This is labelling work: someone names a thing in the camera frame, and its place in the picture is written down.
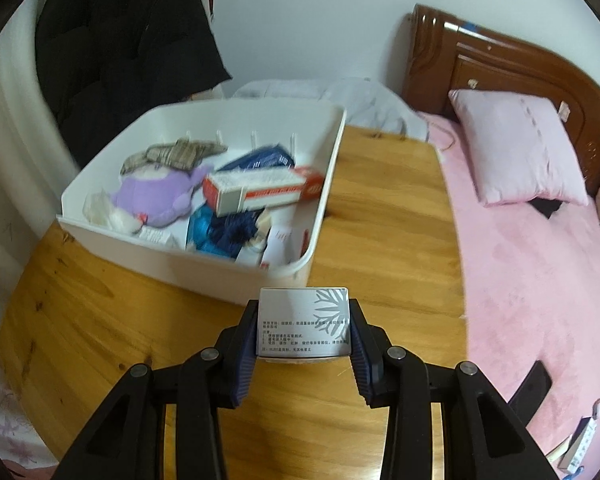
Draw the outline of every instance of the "wooden headboard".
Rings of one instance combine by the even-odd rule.
[[[531,43],[416,5],[404,101],[455,119],[452,89],[500,90],[547,97],[562,110],[587,191],[600,186],[600,87],[564,58]]]

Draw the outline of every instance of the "white plastic bin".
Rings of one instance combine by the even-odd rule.
[[[246,304],[257,298],[261,287],[302,287],[309,277],[320,233],[324,208],[331,187],[336,156],[346,112],[328,102],[303,99],[209,100],[167,105],[145,113],[113,139],[76,177],[62,194],[58,220],[90,253],[157,280],[206,296]],[[326,175],[319,200],[277,208],[274,224],[309,229],[309,247],[295,263],[268,270],[236,264],[233,260],[205,253],[170,249],[89,224],[83,214],[85,197],[120,186],[120,168],[131,154],[159,142],[180,137],[217,140],[229,146],[222,155],[205,159],[216,168],[254,147],[282,144],[297,165],[311,165]],[[204,202],[194,194],[194,209]],[[188,218],[167,229],[181,247],[186,239]]]

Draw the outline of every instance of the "navy fabric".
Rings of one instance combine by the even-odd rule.
[[[547,200],[545,198],[534,198],[528,203],[547,219],[551,218],[551,215],[558,211],[562,205],[561,200]]]
[[[220,250],[237,258],[242,246],[258,232],[256,221],[264,209],[211,217],[207,235]]]
[[[47,0],[36,66],[80,166],[151,108],[230,78],[201,0]]]

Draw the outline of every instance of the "stuffed toy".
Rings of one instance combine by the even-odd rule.
[[[191,173],[149,164],[124,177],[120,190],[110,196],[111,202],[148,226],[165,227],[191,214],[193,190],[212,170],[209,164]]]

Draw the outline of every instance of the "white wall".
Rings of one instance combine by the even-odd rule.
[[[600,85],[600,22],[582,0],[216,0],[213,30],[234,76],[362,76],[401,88],[414,4],[540,44]]]

